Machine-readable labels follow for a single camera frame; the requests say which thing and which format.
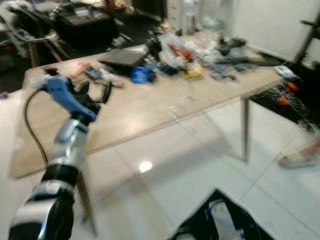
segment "orange object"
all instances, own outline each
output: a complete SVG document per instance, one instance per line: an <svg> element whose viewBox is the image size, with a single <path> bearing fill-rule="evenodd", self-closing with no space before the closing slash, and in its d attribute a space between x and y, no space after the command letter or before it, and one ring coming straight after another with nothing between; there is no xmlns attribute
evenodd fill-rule
<svg viewBox="0 0 320 240"><path fill-rule="evenodd" d="M179 49L175 45L169 43L169 47L176 56L179 56Z"/></svg>
<svg viewBox="0 0 320 240"><path fill-rule="evenodd" d="M76 66L76 68L72 70L70 76L72 78L79 76L80 74L82 74L85 71L86 67L88 67L89 65L90 65L90 63L88 63L88 62L79 62L78 65Z"/></svg>
<svg viewBox="0 0 320 240"><path fill-rule="evenodd" d="M190 63L193 62L194 58L192 57L192 53L190 50L183 48L180 50L180 52Z"/></svg>
<svg viewBox="0 0 320 240"><path fill-rule="evenodd" d="M281 97L278 97L276 99L277 103L281 106L290 106L290 102L284 97L284 96L281 96Z"/></svg>
<svg viewBox="0 0 320 240"><path fill-rule="evenodd" d="M295 83L293 83L293 82L287 83L286 88L285 88L285 91L286 91L287 93L290 93L290 94L294 94L294 93L296 93L298 90L299 90L299 87L298 87Z"/></svg>

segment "table leg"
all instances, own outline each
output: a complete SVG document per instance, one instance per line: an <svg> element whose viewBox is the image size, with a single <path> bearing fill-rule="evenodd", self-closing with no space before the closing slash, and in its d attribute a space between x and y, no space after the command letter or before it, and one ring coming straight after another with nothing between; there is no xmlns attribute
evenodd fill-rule
<svg viewBox="0 0 320 240"><path fill-rule="evenodd" d="M86 217L91 225L92 231L94 233L94 235L98 235L98 231L97 231L97 226L96 226L96 221L95 221L95 216L94 216L94 211L93 211L93 207L90 201L90 196L88 193L88 188L86 186L86 180L83 176L82 173L79 174L78 177L78 182L77 182L77 188L78 188L78 192L81 198L81 203L82 206L84 208Z"/></svg>
<svg viewBox="0 0 320 240"><path fill-rule="evenodd" d="M243 114L243 126L242 126L242 137L243 137L243 159L245 162L249 161L249 98L246 97L242 100L242 114Z"/></svg>
<svg viewBox="0 0 320 240"><path fill-rule="evenodd" d="M31 64L32 64L32 67L35 68L37 67L39 64L38 64L38 58L37 58L37 50L36 50L36 43L34 42L29 42L28 43L28 50L29 50L29 56L30 56L30 59L31 59Z"/></svg>
<svg viewBox="0 0 320 240"><path fill-rule="evenodd" d="M44 42L44 45L49 49L50 53L53 55L55 60L57 60L57 62L63 61L61 57L58 55L58 53L56 52L56 50L54 50L54 48L50 45L50 43Z"/></svg>

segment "shoe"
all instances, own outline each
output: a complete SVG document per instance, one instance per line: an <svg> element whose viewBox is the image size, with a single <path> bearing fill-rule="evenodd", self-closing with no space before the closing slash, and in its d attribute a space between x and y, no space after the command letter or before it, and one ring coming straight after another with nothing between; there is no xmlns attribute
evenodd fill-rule
<svg viewBox="0 0 320 240"><path fill-rule="evenodd" d="M315 167L318 164L315 156L304 156L300 152L283 156L278 164L287 169Z"/></svg>

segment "white wall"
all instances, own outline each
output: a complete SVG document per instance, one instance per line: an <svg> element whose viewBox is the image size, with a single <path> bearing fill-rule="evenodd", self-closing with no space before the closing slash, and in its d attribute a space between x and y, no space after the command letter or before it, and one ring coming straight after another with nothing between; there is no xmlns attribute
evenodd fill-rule
<svg viewBox="0 0 320 240"><path fill-rule="evenodd" d="M249 44L284 59L293 60L310 29L300 20L314 21L320 0L234 0L234 34ZM320 61L315 40L309 59Z"/></svg>

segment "floor tile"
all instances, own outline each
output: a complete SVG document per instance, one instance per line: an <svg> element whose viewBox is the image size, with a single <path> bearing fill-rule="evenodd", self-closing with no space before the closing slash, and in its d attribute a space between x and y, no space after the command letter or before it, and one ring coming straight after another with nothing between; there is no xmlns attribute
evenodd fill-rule
<svg viewBox="0 0 320 240"><path fill-rule="evenodd" d="M253 186L240 203L275 240L320 239L257 186Z"/></svg>
<svg viewBox="0 0 320 240"><path fill-rule="evenodd" d="M274 162L257 184L320 236L320 166L284 169Z"/></svg>
<svg viewBox="0 0 320 240"><path fill-rule="evenodd" d="M83 222L82 218L76 218L73 222L70 240L95 240L96 236L92 233L89 225Z"/></svg>
<svg viewBox="0 0 320 240"><path fill-rule="evenodd" d="M0 183L0 239L8 239L11 219L33 188L29 177Z"/></svg>
<svg viewBox="0 0 320 240"><path fill-rule="evenodd" d="M8 181L10 158L15 147L18 113L21 110L21 91L0 100L0 183Z"/></svg>
<svg viewBox="0 0 320 240"><path fill-rule="evenodd" d="M253 101L250 101L250 110L255 118L260 119L260 121L268 126L271 126L280 133L299 128L296 123Z"/></svg>
<svg viewBox="0 0 320 240"><path fill-rule="evenodd" d="M141 162L152 162L188 136L180 125L174 124L114 146L114 149L132 168Z"/></svg>
<svg viewBox="0 0 320 240"><path fill-rule="evenodd" d="M255 182L292 140L299 128L291 125L279 131L252 113L250 116L250 155L248 162L244 162L241 109L235 104L237 102L224 107L223 112L210 111L181 124L184 128L189 129L201 143L214 152L220 152L225 161Z"/></svg>
<svg viewBox="0 0 320 240"><path fill-rule="evenodd" d="M43 175L44 171L33 174L31 176L33 184L38 184ZM113 147L90 154L86 159L83 175L87 182L92 204L100 201L133 176ZM78 217L83 213L83 207L77 190L75 193L73 210L74 215Z"/></svg>
<svg viewBox="0 0 320 240"><path fill-rule="evenodd" d="M139 178L176 227L215 189L239 199L253 184L193 136L160 156L162 164Z"/></svg>
<svg viewBox="0 0 320 240"><path fill-rule="evenodd" d="M164 240L174 231L169 218L135 178L95 207L99 240Z"/></svg>

